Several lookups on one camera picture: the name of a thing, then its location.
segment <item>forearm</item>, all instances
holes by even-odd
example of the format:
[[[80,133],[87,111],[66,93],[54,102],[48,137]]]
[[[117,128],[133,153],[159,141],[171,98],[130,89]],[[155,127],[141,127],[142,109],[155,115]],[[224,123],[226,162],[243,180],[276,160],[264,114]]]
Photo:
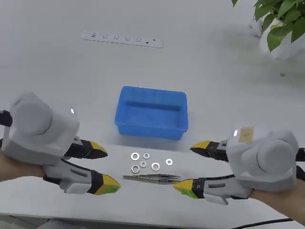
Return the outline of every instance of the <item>forearm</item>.
[[[257,199],[276,211],[305,226],[305,182],[297,180],[293,190],[282,193],[253,191],[251,198]]]
[[[19,177],[44,177],[42,166],[22,163],[0,151],[0,182]]]

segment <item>flat washer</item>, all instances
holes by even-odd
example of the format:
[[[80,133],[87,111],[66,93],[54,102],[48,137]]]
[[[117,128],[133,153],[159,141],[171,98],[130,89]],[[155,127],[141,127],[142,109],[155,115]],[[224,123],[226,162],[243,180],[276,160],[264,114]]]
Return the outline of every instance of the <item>flat washer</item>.
[[[140,155],[138,153],[132,153],[130,157],[133,161],[137,161],[137,160],[139,160]]]
[[[142,168],[145,168],[145,167],[147,166],[146,161],[141,161],[141,162],[140,162],[140,166],[141,166]]]
[[[160,164],[157,162],[152,163],[152,170],[157,172],[160,170]]]
[[[173,160],[171,160],[170,158],[166,159],[165,163],[168,165],[168,166],[172,166],[173,165]]]
[[[138,165],[132,166],[132,173],[137,174],[140,171],[140,167]]]
[[[150,156],[150,154],[149,153],[145,153],[145,154],[143,154],[143,157],[144,157],[144,159],[149,159],[151,156]]]

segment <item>blue plastic tray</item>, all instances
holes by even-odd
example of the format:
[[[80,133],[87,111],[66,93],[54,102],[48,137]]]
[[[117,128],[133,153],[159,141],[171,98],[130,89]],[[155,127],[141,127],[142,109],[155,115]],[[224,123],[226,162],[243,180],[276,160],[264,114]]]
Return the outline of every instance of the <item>blue plastic tray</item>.
[[[188,129],[186,94],[125,86],[115,124],[121,135],[180,140]]]

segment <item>metal tweezers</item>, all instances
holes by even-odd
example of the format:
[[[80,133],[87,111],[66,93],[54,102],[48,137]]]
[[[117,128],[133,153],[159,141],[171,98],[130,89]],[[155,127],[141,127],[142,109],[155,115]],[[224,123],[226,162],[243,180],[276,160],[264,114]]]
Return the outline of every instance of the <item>metal tweezers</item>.
[[[123,176],[126,180],[135,180],[153,184],[175,184],[180,182],[181,177],[169,174],[147,174],[147,175],[134,175]]]

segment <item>power outlet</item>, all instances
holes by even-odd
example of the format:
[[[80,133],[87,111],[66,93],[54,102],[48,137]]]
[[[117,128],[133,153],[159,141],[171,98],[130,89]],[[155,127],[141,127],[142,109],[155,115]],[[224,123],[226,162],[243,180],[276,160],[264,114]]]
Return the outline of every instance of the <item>power outlet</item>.
[[[139,45],[154,48],[163,48],[163,41],[156,38],[138,38],[114,35],[108,33],[98,33],[92,31],[84,31],[81,38],[87,41],[110,42],[118,44]]]

